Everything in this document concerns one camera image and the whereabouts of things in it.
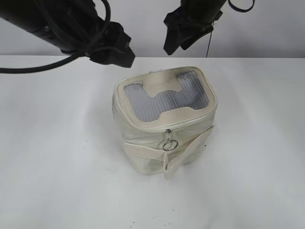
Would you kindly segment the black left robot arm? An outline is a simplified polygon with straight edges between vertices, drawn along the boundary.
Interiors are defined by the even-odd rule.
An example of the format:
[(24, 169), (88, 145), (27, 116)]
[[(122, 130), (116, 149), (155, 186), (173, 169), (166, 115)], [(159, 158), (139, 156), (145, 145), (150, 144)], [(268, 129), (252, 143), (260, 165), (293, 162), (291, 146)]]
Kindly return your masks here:
[(130, 68), (135, 54), (131, 38), (121, 24), (111, 20), (108, 1), (99, 17), (92, 0), (2, 0), (1, 19), (59, 48), (67, 58), (31, 68), (2, 68), (1, 73), (37, 73), (66, 65), (78, 58)]

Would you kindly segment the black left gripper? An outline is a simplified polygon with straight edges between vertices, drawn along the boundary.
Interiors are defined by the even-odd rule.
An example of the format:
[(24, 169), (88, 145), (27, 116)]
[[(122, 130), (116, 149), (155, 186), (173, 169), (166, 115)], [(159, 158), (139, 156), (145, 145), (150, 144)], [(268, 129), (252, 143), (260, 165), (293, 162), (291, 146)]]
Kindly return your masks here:
[(80, 57), (103, 65), (130, 68), (135, 54), (130, 48), (131, 37), (122, 25), (106, 21), (64, 21), (60, 25), (59, 39), (68, 46), (61, 48), (68, 58), (60, 66)]

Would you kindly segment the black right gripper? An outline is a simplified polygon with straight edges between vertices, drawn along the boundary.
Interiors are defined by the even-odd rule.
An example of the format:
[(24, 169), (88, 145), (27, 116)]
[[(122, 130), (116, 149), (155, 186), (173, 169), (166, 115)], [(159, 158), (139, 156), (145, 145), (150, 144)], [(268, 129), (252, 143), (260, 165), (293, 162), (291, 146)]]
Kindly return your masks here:
[(179, 47), (187, 50), (214, 30), (212, 23), (198, 22), (182, 7), (168, 13), (163, 22), (167, 27), (163, 49), (168, 55), (172, 55)]

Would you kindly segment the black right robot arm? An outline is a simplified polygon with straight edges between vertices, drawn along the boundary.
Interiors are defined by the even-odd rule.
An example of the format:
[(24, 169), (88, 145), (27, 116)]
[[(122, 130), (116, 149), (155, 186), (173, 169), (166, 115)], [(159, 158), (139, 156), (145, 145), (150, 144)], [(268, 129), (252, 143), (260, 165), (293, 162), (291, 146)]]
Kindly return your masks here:
[(172, 55), (179, 47), (187, 50), (196, 41), (213, 31), (224, 0), (182, 0), (180, 7), (164, 19), (167, 34), (163, 49)]

